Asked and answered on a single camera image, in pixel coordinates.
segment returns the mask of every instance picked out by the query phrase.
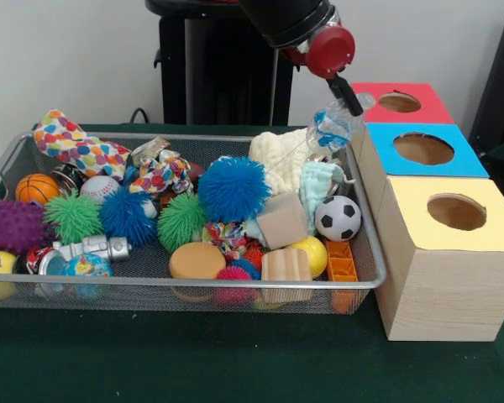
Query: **metal basket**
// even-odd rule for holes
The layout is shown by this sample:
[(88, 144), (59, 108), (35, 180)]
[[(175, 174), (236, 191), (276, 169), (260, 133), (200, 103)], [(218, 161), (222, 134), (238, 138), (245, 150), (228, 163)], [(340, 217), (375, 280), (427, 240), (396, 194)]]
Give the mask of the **metal basket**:
[[(95, 133), (134, 149), (153, 134)], [(171, 148), (207, 168), (220, 155), (247, 155), (250, 137), (165, 134)], [(170, 255), (153, 242), (133, 249), (130, 259), (112, 265), (113, 277), (0, 275), (0, 307), (130, 311), (267, 311), (293, 313), (354, 313), (371, 289), (386, 277), (381, 245), (351, 149), (341, 155), (344, 171), (356, 179), (346, 189), (362, 211), (363, 224), (350, 246), (359, 282), (178, 280), (170, 277)], [(11, 197), (17, 183), (34, 172), (50, 172), (59, 162), (41, 154), (31, 133), (18, 136), (0, 159), (0, 196)], [(246, 302), (220, 306), (215, 294), (234, 293)], [(263, 300), (269, 293), (267, 304)]]

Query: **white cloth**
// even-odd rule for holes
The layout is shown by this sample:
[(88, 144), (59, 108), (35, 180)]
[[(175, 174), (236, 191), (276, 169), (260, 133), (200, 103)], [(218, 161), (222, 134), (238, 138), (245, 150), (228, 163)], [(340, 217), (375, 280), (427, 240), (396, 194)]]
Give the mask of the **white cloth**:
[(249, 157), (265, 166), (272, 196), (299, 190), (302, 168), (312, 154), (306, 132), (305, 128), (284, 134), (265, 132), (252, 139)]

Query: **black and white soccer ball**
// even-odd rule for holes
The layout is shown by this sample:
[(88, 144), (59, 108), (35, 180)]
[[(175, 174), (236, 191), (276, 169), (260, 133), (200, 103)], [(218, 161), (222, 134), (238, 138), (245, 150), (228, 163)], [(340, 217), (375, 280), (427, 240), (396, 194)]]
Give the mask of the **black and white soccer ball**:
[(362, 216), (354, 201), (345, 196), (327, 197), (316, 210), (316, 229), (334, 242), (351, 239), (360, 229)]

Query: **red box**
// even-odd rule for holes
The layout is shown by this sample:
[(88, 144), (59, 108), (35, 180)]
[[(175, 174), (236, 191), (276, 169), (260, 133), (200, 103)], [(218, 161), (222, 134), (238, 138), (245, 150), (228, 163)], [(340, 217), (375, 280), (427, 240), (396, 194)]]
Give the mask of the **red box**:
[(356, 93), (368, 92), (377, 101), (366, 112), (367, 123), (454, 123), (429, 84), (358, 82), (353, 89)]

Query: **purple spiky ball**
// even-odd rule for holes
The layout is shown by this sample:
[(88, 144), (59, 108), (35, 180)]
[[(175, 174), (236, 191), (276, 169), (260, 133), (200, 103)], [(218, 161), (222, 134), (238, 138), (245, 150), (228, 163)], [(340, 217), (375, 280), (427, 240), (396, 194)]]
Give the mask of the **purple spiky ball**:
[(45, 211), (35, 204), (0, 200), (0, 250), (21, 254), (51, 240), (50, 226), (43, 222)]

